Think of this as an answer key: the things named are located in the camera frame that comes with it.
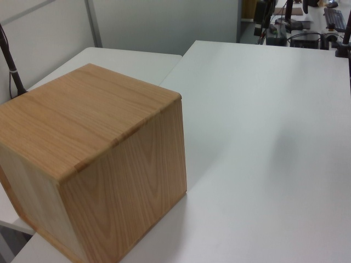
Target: white table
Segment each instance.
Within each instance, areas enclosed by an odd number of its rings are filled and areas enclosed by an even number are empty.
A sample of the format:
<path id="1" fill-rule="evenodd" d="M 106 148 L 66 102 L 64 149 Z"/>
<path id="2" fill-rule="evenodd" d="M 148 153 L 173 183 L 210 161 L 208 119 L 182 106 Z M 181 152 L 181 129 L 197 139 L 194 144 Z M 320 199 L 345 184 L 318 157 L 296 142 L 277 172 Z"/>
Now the white table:
<path id="1" fill-rule="evenodd" d="M 195 42 L 161 84 L 183 97 L 188 194 L 122 262 L 349 262 L 348 74 L 323 50 Z M 35 235 L 14 263 L 48 259 L 68 262 Z"/>
<path id="2" fill-rule="evenodd" d="M 141 79 L 155 85 L 160 85 L 160 83 L 164 80 L 164 78 L 166 78 L 171 69 L 175 67 L 181 58 L 182 56 L 180 55 L 156 54 L 103 48 L 87 48 L 69 60 L 67 63 L 59 67 L 57 70 L 52 72 L 46 78 L 39 81 L 30 89 L 39 87 L 40 85 L 58 78 L 87 63 L 93 63 L 133 78 Z M 0 225 L 25 232 L 30 235 L 35 234 L 35 231 L 18 217 L 18 214 L 13 208 L 1 184 Z M 49 244 L 43 244 L 46 243 L 46 241 L 43 241 L 44 240 L 41 239 L 38 234 L 36 234 L 33 239 L 31 239 L 30 244 L 26 246 L 25 251 L 35 251 L 35 249 L 32 249 L 32 247 L 51 247 Z M 33 254 L 32 252 L 26 253 L 25 251 L 24 253 L 21 252 L 25 258 Z M 36 258 L 37 254 L 38 253 L 35 252 L 32 255 L 34 256 L 34 259 Z"/>

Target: wood grain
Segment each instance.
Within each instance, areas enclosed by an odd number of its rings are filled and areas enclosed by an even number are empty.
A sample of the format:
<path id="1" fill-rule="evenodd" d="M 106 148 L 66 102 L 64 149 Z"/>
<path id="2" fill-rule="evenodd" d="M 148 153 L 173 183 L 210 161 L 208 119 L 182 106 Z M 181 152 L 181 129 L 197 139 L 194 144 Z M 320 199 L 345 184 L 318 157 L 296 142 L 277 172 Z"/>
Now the wood grain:
<path id="1" fill-rule="evenodd" d="M 116 263 L 186 193 L 178 93 L 87 65 L 0 106 L 0 181 L 73 262 Z"/>
<path id="2" fill-rule="evenodd" d="M 186 192 L 182 105 L 60 189 L 89 262 L 118 262 Z"/>
<path id="3" fill-rule="evenodd" d="M 14 208 L 19 216 L 36 231 L 45 230 L 47 235 L 44 238 L 55 237 L 59 243 L 74 251 L 73 254 L 86 260 L 85 252 L 76 238 L 59 196 L 57 185 L 32 165 L 1 147 L 0 165 L 7 175 L 6 192 L 9 199 L 15 203 Z"/>
<path id="4" fill-rule="evenodd" d="M 88 64 L 1 105 L 0 144 L 65 180 L 180 98 Z"/>

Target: white wall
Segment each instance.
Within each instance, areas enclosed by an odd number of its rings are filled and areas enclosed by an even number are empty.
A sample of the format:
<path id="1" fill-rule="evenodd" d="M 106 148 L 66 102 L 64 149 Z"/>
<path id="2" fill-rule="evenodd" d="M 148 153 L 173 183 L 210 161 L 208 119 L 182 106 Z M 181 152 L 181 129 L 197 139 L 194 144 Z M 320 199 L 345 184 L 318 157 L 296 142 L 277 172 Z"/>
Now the white wall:
<path id="1" fill-rule="evenodd" d="M 56 0 L 3 28 L 26 89 L 94 46 L 84 0 Z M 0 52 L 0 104 L 9 100 L 8 72 Z"/>
<path id="2" fill-rule="evenodd" d="M 239 0 L 93 0 L 104 48 L 184 55 L 195 40 L 236 42 Z"/>

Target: box top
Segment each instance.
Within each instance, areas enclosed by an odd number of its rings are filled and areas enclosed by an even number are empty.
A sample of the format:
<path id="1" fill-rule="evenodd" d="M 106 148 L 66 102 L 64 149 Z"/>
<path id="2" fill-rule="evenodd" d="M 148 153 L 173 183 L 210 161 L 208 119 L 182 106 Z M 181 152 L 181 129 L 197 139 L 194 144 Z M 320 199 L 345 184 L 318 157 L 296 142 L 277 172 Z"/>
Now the box top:
<path id="1" fill-rule="evenodd" d="M 180 94 L 88 64 L 0 106 L 0 145 L 65 180 Z"/>

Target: box side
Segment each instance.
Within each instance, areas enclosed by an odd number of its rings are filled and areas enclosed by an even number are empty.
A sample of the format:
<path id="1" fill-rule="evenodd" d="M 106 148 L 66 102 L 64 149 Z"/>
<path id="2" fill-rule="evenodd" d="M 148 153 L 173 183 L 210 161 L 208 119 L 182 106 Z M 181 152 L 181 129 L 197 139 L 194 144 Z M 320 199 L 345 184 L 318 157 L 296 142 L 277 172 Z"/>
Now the box side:
<path id="1" fill-rule="evenodd" d="M 55 181 L 3 147 L 0 166 L 1 183 L 19 216 L 68 258 L 86 261 Z"/>
<path id="2" fill-rule="evenodd" d="M 181 101 L 60 188 L 89 262 L 105 263 L 120 261 L 185 193 Z"/>

